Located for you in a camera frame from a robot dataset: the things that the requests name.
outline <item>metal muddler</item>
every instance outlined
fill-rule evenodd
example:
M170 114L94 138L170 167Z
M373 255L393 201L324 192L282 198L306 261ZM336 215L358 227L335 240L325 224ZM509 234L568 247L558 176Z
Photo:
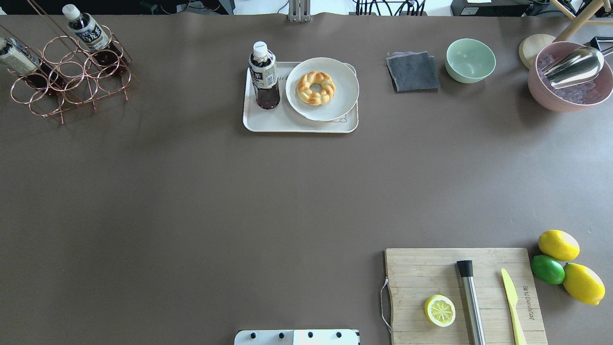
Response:
M473 261L462 260L458 261L457 264L460 276L462 277L462 285L464 285L464 294L466 295L466 306L468 307L468 315L470 316L470 327L473 331L474 345L485 345L485 334L483 333L481 313L479 312L479 303L477 302L477 290L474 287Z

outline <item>round wooden board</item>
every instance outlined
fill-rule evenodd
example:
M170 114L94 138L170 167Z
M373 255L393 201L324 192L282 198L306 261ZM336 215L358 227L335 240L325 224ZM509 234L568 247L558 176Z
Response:
M522 43L519 44L519 58L524 63L526 68L530 68L534 62L536 55L545 46L551 44L555 37L548 34L534 34L526 37Z

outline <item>green bowl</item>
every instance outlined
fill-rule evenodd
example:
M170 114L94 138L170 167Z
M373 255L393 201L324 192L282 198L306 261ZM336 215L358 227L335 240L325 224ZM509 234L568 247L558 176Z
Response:
M496 67L494 53L481 41L463 38L447 48L445 68L460 83L476 83L489 76Z

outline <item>lemon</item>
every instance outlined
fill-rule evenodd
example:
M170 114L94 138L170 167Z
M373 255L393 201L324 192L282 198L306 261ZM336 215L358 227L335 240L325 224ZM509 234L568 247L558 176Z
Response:
M594 271L578 263L567 263L564 272L566 277L562 284L572 297L594 306L600 303L604 297L604 284Z
M545 231L538 238L541 252L560 261L570 261L579 255L579 243L570 234L561 230Z
M443 295L434 295L425 302L428 320L440 327L447 327L455 321L454 303Z

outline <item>yellow knife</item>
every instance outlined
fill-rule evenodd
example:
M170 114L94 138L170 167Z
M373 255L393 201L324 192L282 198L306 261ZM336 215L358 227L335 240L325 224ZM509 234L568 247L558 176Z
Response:
M504 290L506 291L506 299L509 301L509 310L511 311L511 321L513 322L513 335L515 336L515 345L527 345L526 338L524 337L524 331L519 323L519 316L517 316L517 291L513 280L506 272L506 269L501 269L502 281L504 282Z

